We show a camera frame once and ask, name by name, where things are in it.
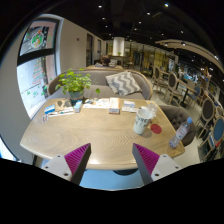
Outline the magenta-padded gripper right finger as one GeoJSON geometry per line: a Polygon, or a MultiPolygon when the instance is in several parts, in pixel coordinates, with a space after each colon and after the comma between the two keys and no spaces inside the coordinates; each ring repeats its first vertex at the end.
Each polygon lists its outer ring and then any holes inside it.
{"type": "Polygon", "coordinates": [[[181,170],[181,167],[167,154],[158,155],[136,143],[133,144],[132,154],[145,185],[181,170]]]}

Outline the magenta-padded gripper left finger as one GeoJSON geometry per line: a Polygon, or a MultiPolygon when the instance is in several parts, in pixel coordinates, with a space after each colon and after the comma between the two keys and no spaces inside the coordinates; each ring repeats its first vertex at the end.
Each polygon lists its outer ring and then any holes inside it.
{"type": "Polygon", "coordinates": [[[79,185],[90,155],[91,144],[87,143],[66,155],[54,156],[42,169],[79,185]]]}

